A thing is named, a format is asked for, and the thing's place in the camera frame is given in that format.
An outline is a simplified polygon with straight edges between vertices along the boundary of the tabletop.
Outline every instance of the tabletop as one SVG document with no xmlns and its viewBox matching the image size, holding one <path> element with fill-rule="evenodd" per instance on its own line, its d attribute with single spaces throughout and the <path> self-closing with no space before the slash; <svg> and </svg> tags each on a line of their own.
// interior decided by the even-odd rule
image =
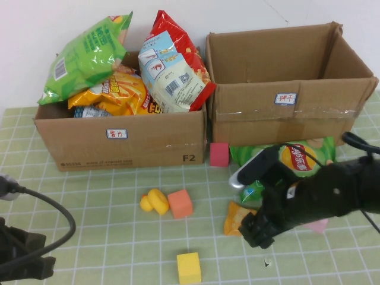
<svg viewBox="0 0 380 285">
<path fill-rule="evenodd" d="M 359 212 L 331 218 L 324 234 L 302 226 L 275 238 L 268 249 L 250 248 L 241 237 L 224 236 L 231 200 L 228 185 L 238 168 L 196 166 L 59 172 L 33 125 L 35 107 L 7 109 L 0 129 L 0 172 L 63 204 L 77 222 L 74 237 L 51 253 L 53 277 L 4 282 L 19 284 L 178 284 L 176 256 L 198 252 L 202 284 L 380 284 L 380 236 Z M 375 93 L 353 132 L 380 146 L 380 96 Z M 337 148 L 338 160 L 362 152 Z M 143 212 L 142 194 L 159 188 L 187 189 L 194 214 L 175 220 Z M 62 237 L 68 223 L 51 206 L 27 195 L 0 201 L 7 225 Z M 371 215 L 380 224 L 380 216 Z"/>
</svg>

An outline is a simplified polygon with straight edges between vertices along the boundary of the orange cube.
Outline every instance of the orange cube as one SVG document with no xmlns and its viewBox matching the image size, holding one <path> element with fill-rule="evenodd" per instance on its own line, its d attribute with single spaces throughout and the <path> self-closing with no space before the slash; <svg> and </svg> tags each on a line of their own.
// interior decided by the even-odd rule
<svg viewBox="0 0 380 285">
<path fill-rule="evenodd" d="M 181 219 L 192 214 L 192 202 L 186 189 L 169 194 L 167 200 L 175 219 Z"/>
</svg>

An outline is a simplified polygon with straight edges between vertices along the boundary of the red cube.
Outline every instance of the red cube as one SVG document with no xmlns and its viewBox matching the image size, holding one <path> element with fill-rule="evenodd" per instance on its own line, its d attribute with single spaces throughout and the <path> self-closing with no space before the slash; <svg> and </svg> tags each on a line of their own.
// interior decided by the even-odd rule
<svg viewBox="0 0 380 285">
<path fill-rule="evenodd" d="M 167 200 L 175 219 L 181 219 L 192 214 L 192 202 L 186 189 L 169 194 Z"/>
<path fill-rule="evenodd" d="M 230 152 L 225 142 L 212 142 L 210 144 L 210 166 L 228 167 Z"/>
</svg>

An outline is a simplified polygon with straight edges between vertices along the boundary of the snack bag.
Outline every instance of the snack bag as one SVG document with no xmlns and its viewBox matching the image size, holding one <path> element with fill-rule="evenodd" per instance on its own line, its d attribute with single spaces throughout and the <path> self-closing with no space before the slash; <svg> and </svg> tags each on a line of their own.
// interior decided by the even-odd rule
<svg viewBox="0 0 380 285">
<path fill-rule="evenodd" d="M 314 156 L 323 165 L 335 161 L 335 144 L 333 137 L 318 138 L 306 141 L 292 141 L 291 144 L 303 148 Z M 232 159 L 241 167 L 261 150 L 271 145 L 256 147 L 230 147 Z M 295 148 L 282 146 L 279 151 L 279 159 L 287 167 L 292 169 L 297 176 L 307 177 L 314 175 L 320 168 L 310 157 Z M 240 194 L 242 202 L 260 200 L 264 187 L 256 180 L 252 185 L 244 189 Z"/>
<path fill-rule="evenodd" d="M 216 88 L 188 34 L 165 11 L 158 12 L 138 59 L 163 113 L 199 110 Z"/>
<path fill-rule="evenodd" d="M 94 106 L 78 106 L 75 108 L 74 118 L 110 117 L 109 112 Z"/>
<path fill-rule="evenodd" d="M 231 201 L 228 206 L 227 219 L 224 222 L 224 234 L 226 236 L 241 236 L 239 227 L 242 224 L 242 220 L 248 213 L 256 214 L 255 210 L 246 209 L 235 202 Z"/>
<path fill-rule="evenodd" d="M 71 97 L 68 105 L 94 105 L 114 116 L 160 113 L 136 70 L 123 65 L 106 81 Z"/>
<path fill-rule="evenodd" d="M 110 77 L 126 50 L 130 15 L 107 17 L 69 42 L 50 66 L 39 104 L 60 102 Z"/>
</svg>

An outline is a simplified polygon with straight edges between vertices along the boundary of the open cardboard box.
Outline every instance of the open cardboard box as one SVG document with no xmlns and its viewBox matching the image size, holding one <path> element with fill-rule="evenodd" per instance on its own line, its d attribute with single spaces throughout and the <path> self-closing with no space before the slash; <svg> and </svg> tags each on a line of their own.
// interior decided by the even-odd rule
<svg viewBox="0 0 380 285">
<path fill-rule="evenodd" d="M 342 25 L 211 33 L 206 57 L 213 141 L 259 145 L 351 130 L 378 79 L 342 37 Z"/>
<path fill-rule="evenodd" d="M 138 52 L 123 64 L 138 69 Z M 37 129 L 61 171 L 201 164 L 206 111 L 73 118 L 67 102 L 39 106 Z"/>
</svg>

